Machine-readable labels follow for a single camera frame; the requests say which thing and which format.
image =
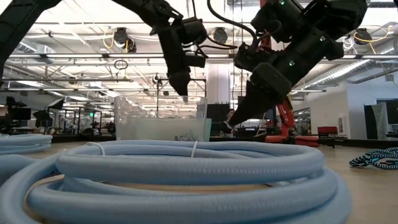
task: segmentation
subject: coiled hose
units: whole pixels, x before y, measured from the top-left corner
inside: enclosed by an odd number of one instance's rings
[[[52,136],[43,134],[21,134],[0,136],[0,155],[25,154],[50,149]]]
[[[35,213],[60,223],[329,224],[344,223],[351,211],[346,184],[323,166],[323,154],[311,147],[178,141],[101,145],[50,156],[13,175],[0,188],[0,223],[37,223],[24,213],[24,197],[35,182],[57,173],[65,174],[64,179],[33,188],[27,203]],[[277,183],[246,192],[187,194],[103,182]]]
[[[379,169],[396,170],[398,160],[379,162],[381,159],[398,159],[398,147],[389,149],[373,149],[349,162],[352,167],[366,167],[372,165]]]

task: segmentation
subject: transparent plastic bin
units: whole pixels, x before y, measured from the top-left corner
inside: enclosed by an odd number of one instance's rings
[[[186,97],[115,97],[117,140],[208,141],[207,100],[189,96],[186,103]]]

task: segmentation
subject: black robotic arm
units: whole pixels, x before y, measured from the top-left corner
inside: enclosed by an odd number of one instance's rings
[[[230,124],[281,104],[323,57],[344,56],[343,44],[336,40],[359,27],[367,8],[366,0],[313,0],[306,8],[296,0],[268,0],[251,21],[260,38],[243,43],[234,58],[236,67],[252,75]],[[268,35],[289,45],[281,51],[259,47]]]
[[[196,17],[183,19],[164,0],[113,0],[135,12],[143,22],[152,27],[150,35],[157,34],[167,64],[167,76],[179,95],[188,95],[189,66],[204,67],[201,55],[187,55],[183,45],[199,45],[207,37],[202,20]],[[0,15],[0,78],[4,63],[18,43],[24,38],[42,12],[56,6],[61,0],[13,0]]]

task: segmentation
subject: white zip tie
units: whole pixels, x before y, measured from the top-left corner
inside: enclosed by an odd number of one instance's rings
[[[191,153],[191,158],[193,158],[193,155],[195,155],[195,150],[197,149],[198,141],[195,141],[195,144],[193,145],[192,153]]]
[[[103,156],[106,156],[105,148],[104,148],[101,144],[99,144],[99,143],[97,143],[97,142],[88,142],[88,143],[86,143],[86,145],[98,146],[99,149],[100,149],[101,152],[102,152],[102,155],[103,155]]]

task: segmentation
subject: white pillar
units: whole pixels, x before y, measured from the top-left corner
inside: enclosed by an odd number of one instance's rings
[[[207,103],[228,103],[231,91],[229,64],[210,64],[206,79]]]

